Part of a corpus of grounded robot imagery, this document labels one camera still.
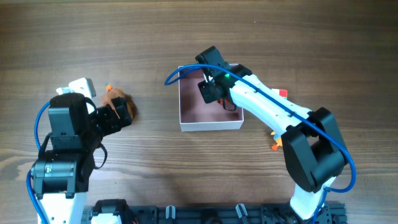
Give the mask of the brown plush toy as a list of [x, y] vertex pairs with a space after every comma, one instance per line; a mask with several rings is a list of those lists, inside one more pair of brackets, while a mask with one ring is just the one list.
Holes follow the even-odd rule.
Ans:
[[112, 85], [106, 85], [106, 93], [101, 97], [101, 105], [109, 104], [116, 114], [120, 118], [120, 115], [116, 111], [116, 105], [111, 101], [114, 98], [121, 97], [127, 101], [127, 108], [131, 118], [134, 118], [135, 104], [132, 100], [132, 96], [123, 92], [121, 88], [114, 88]]

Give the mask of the red toy truck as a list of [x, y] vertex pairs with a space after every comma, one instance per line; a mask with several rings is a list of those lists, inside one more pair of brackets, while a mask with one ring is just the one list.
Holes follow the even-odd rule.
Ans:
[[228, 104], [229, 101], [226, 100], [226, 99], [220, 99], [220, 100], [218, 100], [218, 103], [221, 104], [221, 105], [224, 105], [224, 104]]

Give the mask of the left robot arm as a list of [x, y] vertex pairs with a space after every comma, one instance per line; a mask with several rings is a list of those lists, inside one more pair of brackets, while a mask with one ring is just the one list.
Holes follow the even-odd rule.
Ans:
[[49, 132], [28, 172], [28, 193], [40, 223], [79, 223], [86, 203], [94, 152], [103, 149], [105, 136], [132, 123], [127, 100], [111, 99], [92, 112], [93, 101], [81, 93], [53, 97], [49, 105]]

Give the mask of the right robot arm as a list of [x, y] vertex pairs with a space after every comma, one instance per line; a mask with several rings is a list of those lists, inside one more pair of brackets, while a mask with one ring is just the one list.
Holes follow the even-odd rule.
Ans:
[[333, 114], [325, 108], [312, 111], [290, 102], [266, 87], [250, 69], [230, 65], [214, 46], [195, 60], [205, 77], [198, 84], [205, 103], [230, 102], [271, 128], [295, 182], [290, 207], [297, 218], [317, 222], [327, 188], [348, 163]]

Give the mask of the small colourful puzzle cube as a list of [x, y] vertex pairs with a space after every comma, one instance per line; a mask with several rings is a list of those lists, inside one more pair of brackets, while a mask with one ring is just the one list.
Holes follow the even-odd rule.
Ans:
[[287, 99], [288, 96], [287, 90], [272, 88], [272, 91], [275, 92], [277, 95], [283, 97], [284, 99]]

